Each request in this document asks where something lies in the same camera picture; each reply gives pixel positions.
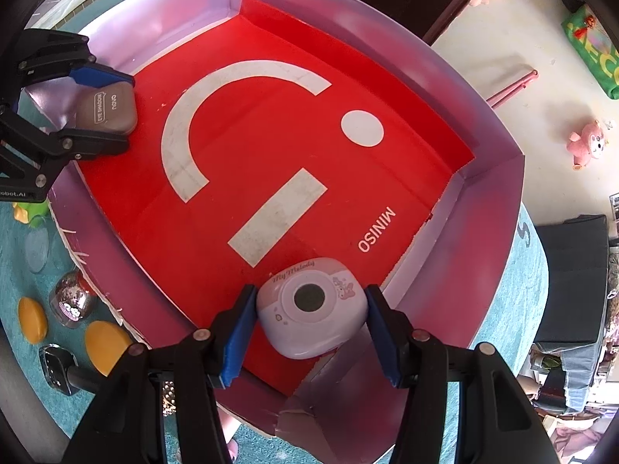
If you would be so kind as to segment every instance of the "black circular lens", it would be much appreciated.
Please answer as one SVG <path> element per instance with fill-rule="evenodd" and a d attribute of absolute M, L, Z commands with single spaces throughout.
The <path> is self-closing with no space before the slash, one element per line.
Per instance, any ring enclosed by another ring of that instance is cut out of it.
<path fill-rule="evenodd" d="M 295 305 L 303 312 L 314 312 L 324 303 L 324 291 L 318 285 L 302 285 L 296 290 Z"/>

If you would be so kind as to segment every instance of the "white rectangle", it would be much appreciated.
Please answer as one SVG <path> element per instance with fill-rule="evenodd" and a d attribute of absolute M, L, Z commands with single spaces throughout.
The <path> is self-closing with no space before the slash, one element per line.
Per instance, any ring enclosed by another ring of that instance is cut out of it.
<path fill-rule="evenodd" d="M 228 245 L 255 267 L 326 191 L 326 186 L 301 169 L 255 212 Z"/>

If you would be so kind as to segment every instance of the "pink umbrella handle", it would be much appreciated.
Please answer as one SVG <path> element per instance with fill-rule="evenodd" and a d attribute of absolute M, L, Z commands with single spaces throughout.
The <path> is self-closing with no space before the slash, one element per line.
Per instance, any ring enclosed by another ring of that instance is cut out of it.
<path fill-rule="evenodd" d="M 522 77 L 520 80 L 517 80 L 513 84 L 507 86 L 502 91 L 497 92 L 494 96 L 486 99 L 486 102 L 490 104 L 490 107 L 492 109 L 496 109 L 504 102 L 514 97 L 514 95 L 518 94 L 518 92 L 527 88 L 528 84 L 530 82 L 533 82 L 533 80 L 535 80 L 537 77 L 539 77 L 539 72 L 537 70 L 533 70 L 532 72 Z"/>

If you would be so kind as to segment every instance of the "silver screw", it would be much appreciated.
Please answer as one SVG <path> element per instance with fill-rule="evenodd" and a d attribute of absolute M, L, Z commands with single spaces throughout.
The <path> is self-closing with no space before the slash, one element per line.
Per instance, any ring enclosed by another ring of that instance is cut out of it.
<path fill-rule="evenodd" d="M 42 189 L 46 183 L 47 183 L 47 178 L 45 177 L 44 174 L 39 174 L 35 179 L 35 185 L 39 187 L 40 189 Z"/>
<path fill-rule="evenodd" d="M 486 356 L 492 356 L 496 352 L 494 346 L 488 342 L 481 342 L 481 344 L 479 344 L 479 350 Z"/>
<path fill-rule="evenodd" d="M 429 333 L 426 330 L 418 328 L 413 331 L 413 339 L 417 342 L 427 342 L 429 340 Z"/>
<path fill-rule="evenodd" d="M 144 344 L 143 343 L 134 343 L 133 345 L 129 346 L 129 354 L 131 356 L 139 356 L 141 353 L 144 352 Z"/>
<path fill-rule="evenodd" d="M 200 328 L 199 330 L 194 331 L 193 337 L 194 340 L 197 340 L 198 342 L 208 340 L 210 338 L 210 330 Z"/>

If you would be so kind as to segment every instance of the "white floor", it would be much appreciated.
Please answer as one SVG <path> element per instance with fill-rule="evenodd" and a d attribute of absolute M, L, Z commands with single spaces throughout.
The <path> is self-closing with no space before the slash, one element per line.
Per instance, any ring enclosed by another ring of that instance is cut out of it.
<path fill-rule="evenodd" d="M 619 101 L 598 86 L 561 28 L 561 0 L 492 0 L 467 7 L 433 46 L 483 97 L 528 73 L 538 80 L 497 109 L 526 156 L 523 202 L 536 224 L 606 214 L 619 192 L 619 129 L 604 159 L 572 170 L 568 135 L 595 118 L 619 122 Z"/>

